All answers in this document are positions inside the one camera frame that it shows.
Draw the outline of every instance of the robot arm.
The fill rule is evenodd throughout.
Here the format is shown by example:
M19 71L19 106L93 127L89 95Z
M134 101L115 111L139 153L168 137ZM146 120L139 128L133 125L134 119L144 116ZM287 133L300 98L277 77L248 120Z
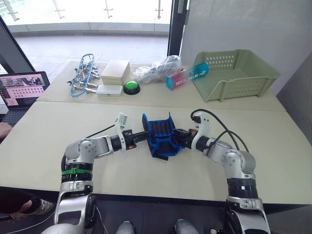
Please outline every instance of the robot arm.
M150 137L148 132L132 134L122 131L127 116L116 120L116 136L83 138L66 148L62 159L62 180L56 205L54 226L43 234L84 234L95 222L96 200L93 191L94 159L130 150L136 143ZM221 164L227 177L228 191L224 220L225 234L270 234L269 225L258 197L255 183L255 159L245 151L215 138L208 138L209 115L200 112L192 117L197 129L174 129L177 145L199 150L204 156Z
M255 158L249 152L235 150L230 144L208 138L209 115L194 115L198 130L175 129L176 143L197 149L204 156L223 166L228 183L225 234L270 234L270 228L258 197L255 182Z
M61 186L54 215L54 225L42 234L84 234L96 220L96 199L92 193L94 160L118 150L135 148L137 142L146 140L148 132L132 134L122 131L127 116L120 113L115 122L116 136L83 138L65 150L61 163Z

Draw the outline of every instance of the pink bottle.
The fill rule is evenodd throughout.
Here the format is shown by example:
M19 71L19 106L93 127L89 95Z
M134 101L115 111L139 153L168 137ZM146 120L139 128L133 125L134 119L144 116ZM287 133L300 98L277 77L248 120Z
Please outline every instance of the pink bottle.
M191 81L192 79L206 75L208 71L209 66L204 62L194 67L191 67L188 70L183 70L181 72L166 77L166 85L168 89L173 90L176 87Z

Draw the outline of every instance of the person's hand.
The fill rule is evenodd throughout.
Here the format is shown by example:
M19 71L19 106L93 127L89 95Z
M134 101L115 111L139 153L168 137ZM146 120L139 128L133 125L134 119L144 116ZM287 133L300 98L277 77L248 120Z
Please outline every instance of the person's hand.
M12 130L12 127L8 123L0 123L0 139L5 139L5 137Z

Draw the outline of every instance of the white table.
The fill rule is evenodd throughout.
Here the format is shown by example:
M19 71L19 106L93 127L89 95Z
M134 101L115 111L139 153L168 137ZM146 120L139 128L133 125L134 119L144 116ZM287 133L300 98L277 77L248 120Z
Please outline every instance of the white table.
M0 145L0 186L58 191L60 161L66 146L103 129L119 112L128 114L125 129L143 130L141 115L193 128L194 108L37 101ZM238 133L254 155L256 182L264 203L307 204L312 196L311 146L283 111L214 109ZM209 137L222 130L211 120ZM107 134L115 135L111 129ZM224 141L231 143L228 137ZM97 159L94 192L224 201L222 166L200 152L182 150L169 161L152 158L146 142L125 153Z
M77 65L78 62L70 62L38 100L138 106L285 111L281 103L269 91L261 98L252 96L226 99L224 102L218 100L204 102L192 82L173 91L169 90L164 82L145 84L141 85L141 91L133 96L122 93L120 97L104 97L97 96L96 94L84 94L80 97L71 97L69 95L70 87L66 82L75 77L76 72L74 68L77 67ZM96 64L96 66L98 67L99 73L101 73L106 64ZM130 64L130 76L139 66L141 66L141 64ZM103 84L101 79L95 79L90 82Z

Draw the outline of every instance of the black cable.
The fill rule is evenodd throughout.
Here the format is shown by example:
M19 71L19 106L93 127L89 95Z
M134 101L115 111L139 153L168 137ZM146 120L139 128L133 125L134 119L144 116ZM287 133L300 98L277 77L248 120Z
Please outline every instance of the black cable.
M33 227L35 227L35 226L38 226L38 225L44 223L45 221L47 221L52 215L54 215L54 213L55 213L55 212L51 213L45 220L43 220L43 221L41 221L41 222L39 222L39 223L36 223L36 224L34 224L34 225L30 226L30 227L23 228L23 229L20 229L20 230L17 230L17 231L13 231L13 232L9 232L9 233L6 233L6 234L18 233L18 232L25 231L25 230L27 230L27 229L33 228Z
M239 150L239 146L234 138L234 136L232 135L231 131L225 126L225 124L218 118L218 116L216 116L214 113L212 113L211 111L207 111L205 109L197 109L197 110L194 110L192 113L191 113L191 119L193 119L193 114L196 113L196 112L199 112L199 111L203 111L203 112L206 112L210 115L212 115L221 125L222 127L226 130L226 132L230 135L235 147L237 150Z
M242 142L242 145L245 147L245 150L249 153L249 150L247 148L247 145L245 144L245 142L242 140L242 138L239 137L239 135L237 135L235 132L230 131L234 136L236 136L240 142Z
M97 132L97 133L94 133L94 134L92 134L92 135L87 136L86 138L93 137L94 135L99 134L99 133L101 133L101 132L104 132L104 131L106 131L106 130L108 130L108 129L114 127L114 126L115 126L115 125L113 124L113 125L109 126L108 128L105 128L105 129L103 129L103 130L101 130L101 131L99 131L99 132Z
M248 150L248 148L247 148L245 142L244 142L235 132L232 132L232 131L229 131L229 132L230 132L231 134L233 134L234 136L236 136L236 137L240 140L240 142L242 142L242 145L245 147L246 151L249 153L249 150ZM227 131L222 132L213 142L211 142L210 145L208 146L208 151L209 151L209 150L211 149L211 147L213 147L213 146L216 144L216 142L217 142L218 140L220 140L220 138L221 138L224 134L226 134L226 133L227 133Z
M103 219L102 219L102 216L101 216L101 212L99 211L98 207L96 207L96 210L97 210L97 218L101 224L101 229L102 229L102 232L103 234L108 234L108 231L107 231L107 228L106 226L104 225L104 222L103 222Z

